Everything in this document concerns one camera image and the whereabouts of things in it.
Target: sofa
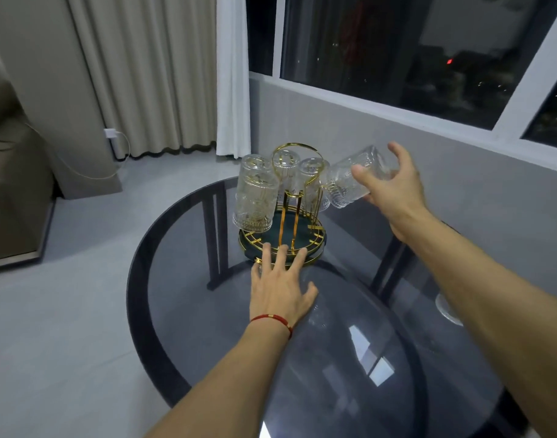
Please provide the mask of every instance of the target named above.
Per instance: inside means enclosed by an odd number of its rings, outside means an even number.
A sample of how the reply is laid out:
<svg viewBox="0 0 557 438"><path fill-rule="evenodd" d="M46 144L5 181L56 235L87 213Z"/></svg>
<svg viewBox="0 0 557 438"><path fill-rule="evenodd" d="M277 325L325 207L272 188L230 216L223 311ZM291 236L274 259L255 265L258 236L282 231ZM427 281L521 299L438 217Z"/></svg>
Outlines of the sofa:
<svg viewBox="0 0 557 438"><path fill-rule="evenodd" d="M54 205L45 143L0 63L0 267L41 257Z"/></svg>

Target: window pane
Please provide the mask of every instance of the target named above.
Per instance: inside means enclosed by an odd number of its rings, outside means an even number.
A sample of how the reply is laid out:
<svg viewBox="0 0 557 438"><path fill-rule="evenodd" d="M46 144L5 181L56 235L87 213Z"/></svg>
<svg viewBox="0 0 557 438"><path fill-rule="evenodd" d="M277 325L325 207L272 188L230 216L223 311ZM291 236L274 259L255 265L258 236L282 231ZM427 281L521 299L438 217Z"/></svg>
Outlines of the window pane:
<svg viewBox="0 0 557 438"><path fill-rule="evenodd" d="M282 77L493 128L557 0L287 0Z"/></svg>
<svg viewBox="0 0 557 438"><path fill-rule="evenodd" d="M524 138L557 147L557 85L542 105Z"/></svg>
<svg viewBox="0 0 557 438"><path fill-rule="evenodd" d="M245 6L250 70L272 75L277 0L245 0Z"/></svg>

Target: glass tabletop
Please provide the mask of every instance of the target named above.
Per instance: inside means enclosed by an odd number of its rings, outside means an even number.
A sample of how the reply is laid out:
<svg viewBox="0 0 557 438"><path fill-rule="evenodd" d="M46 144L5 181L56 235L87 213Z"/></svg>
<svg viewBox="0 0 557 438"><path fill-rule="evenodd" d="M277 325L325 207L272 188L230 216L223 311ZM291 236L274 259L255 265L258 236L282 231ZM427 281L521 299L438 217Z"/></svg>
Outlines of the glass tabletop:
<svg viewBox="0 0 557 438"><path fill-rule="evenodd" d="M249 321L250 266L231 223L236 179L168 209L131 265L137 353L176 404ZM301 272L319 296L275 375L261 436L518 437L527 426L438 287L367 203L319 218L322 257Z"/></svg>

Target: curtain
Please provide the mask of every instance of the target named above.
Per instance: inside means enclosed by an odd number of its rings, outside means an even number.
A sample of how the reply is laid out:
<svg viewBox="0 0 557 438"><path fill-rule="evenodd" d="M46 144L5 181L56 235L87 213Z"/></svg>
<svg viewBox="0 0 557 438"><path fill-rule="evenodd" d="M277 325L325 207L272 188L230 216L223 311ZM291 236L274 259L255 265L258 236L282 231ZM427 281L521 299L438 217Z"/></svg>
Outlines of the curtain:
<svg viewBox="0 0 557 438"><path fill-rule="evenodd" d="M104 121L132 156L215 140L215 0L68 3Z"/></svg>
<svg viewBox="0 0 557 438"><path fill-rule="evenodd" d="M218 155L238 158L250 148L250 80L245 0L218 0Z"/></svg>

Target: window frame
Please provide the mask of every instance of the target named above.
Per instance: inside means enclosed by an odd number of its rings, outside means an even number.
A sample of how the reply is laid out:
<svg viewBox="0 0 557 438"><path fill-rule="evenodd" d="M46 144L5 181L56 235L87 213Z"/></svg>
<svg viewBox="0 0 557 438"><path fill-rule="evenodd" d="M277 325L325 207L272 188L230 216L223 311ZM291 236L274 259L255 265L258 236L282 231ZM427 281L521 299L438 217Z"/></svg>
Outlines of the window frame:
<svg viewBox="0 0 557 438"><path fill-rule="evenodd" d="M557 170L556 147L522 138L557 83L557 17L497 123L486 130L282 79L286 7L286 0L277 0L272 76L251 72L250 79Z"/></svg>

